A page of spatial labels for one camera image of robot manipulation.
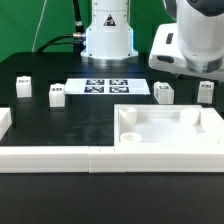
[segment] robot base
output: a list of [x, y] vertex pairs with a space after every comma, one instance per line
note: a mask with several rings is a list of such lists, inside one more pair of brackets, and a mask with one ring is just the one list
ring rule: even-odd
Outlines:
[[133, 56], [121, 59], [101, 59], [101, 58], [88, 57], [84, 56], [84, 54], [81, 54], [81, 61], [83, 63], [99, 66], [123, 66], [127, 64], [138, 63], [138, 52], [136, 51], [136, 53], [133, 54]]

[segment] black tabletop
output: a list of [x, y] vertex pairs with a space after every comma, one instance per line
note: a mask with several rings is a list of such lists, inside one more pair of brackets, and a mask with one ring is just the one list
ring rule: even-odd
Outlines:
[[[32, 77], [31, 100], [17, 99], [16, 77]], [[67, 78], [144, 78], [175, 90], [175, 104], [197, 104], [202, 79], [138, 64], [101, 68], [70, 53], [12, 55], [0, 64], [0, 106], [13, 125], [2, 146], [113, 145], [114, 104], [156, 104], [147, 95], [73, 95], [62, 110], [49, 108], [51, 84]], [[216, 82], [212, 105], [223, 116], [224, 88]], [[14, 223], [223, 224], [224, 176], [216, 173], [0, 174], [0, 220]]]

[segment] green backdrop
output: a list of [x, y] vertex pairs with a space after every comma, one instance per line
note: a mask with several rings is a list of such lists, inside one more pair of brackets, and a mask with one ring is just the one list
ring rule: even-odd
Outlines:
[[[79, 2], [87, 28], [91, 22], [91, 0]], [[158, 26], [170, 22], [173, 21], [166, 14], [162, 0], [131, 1], [131, 26], [139, 52], [150, 52]], [[0, 61], [16, 52], [31, 52], [54, 37], [73, 32], [72, 0], [0, 0]], [[72, 48], [52, 46], [48, 51], [72, 51]]]

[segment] white tray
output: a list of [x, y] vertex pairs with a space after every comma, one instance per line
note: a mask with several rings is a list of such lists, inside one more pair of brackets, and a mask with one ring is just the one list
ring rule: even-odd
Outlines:
[[[121, 122], [124, 106], [136, 111], [132, 124]], [[223, 119], [212, 108], [190, 106], [200, 111], [198, 123], [183, 124], [185, 107], [115, 105], [114, 147], [0, 147], [0, 172], [224, 172]], [[142, 141], [121, 142], [127, 132]]]

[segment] white box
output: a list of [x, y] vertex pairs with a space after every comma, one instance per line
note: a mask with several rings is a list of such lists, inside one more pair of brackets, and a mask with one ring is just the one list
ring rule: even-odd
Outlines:
[[156, 82], [154, 84], [154, 97], [159, 104], [173, 104], [174, 90], [166, 82]]
[[51, 85], [49, 91], [50, 107], [64, 107], [65, 106], [65, 85], [54, 84]]
[[31, 77], [29, 76], [17, 77], [16, 92], [18, 98], [31, 97], [32, 96]]
[[198, 103], [212, 103], [214, 92], [214, 82], [200, 82], [199, 90], [198, 90]]
[[10, 108], [0, 108], [0, 140], [12, 124]]
[[[224, 172], [224, 121], [213, 108], [125, 106], [138, 113], [135, 124], [124, 125], [119, 122], [124, 105], [115, 105], [115, 153], [125, 154], [125, 172]], [[181, 121], [183, 110], [192, 116], [189, 108], [199, 111], [198, 122]], [[136, 133], [142, 141], [121, 141], [124, 133]]]

